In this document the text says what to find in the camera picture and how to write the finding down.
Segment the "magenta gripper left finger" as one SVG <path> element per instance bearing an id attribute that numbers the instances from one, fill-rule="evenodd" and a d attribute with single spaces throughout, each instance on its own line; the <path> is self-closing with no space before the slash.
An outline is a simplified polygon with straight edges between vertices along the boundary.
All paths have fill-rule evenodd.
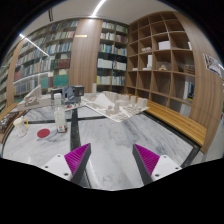
<path id="1" fill-rule="evenodd" d="M 72 173 L 71 181 L 79 184 L 83 176 L 86 164 L 91 155 L 91 144 L 85 144 L 64 156 L 68 167 Z"/>

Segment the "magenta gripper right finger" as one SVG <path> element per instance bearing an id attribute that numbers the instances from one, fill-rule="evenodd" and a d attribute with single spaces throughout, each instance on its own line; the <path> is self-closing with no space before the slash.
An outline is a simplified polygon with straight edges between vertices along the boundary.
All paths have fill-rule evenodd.
<path id="1" fill-rule="evenodd" d="M 147 148 L 137 144 L 133 145 L 132 154 L 135 158 L 143 184 L 147 185 L 152 183 L 153 180 L 151 175 L 159 161 L 159 156 Z"/>

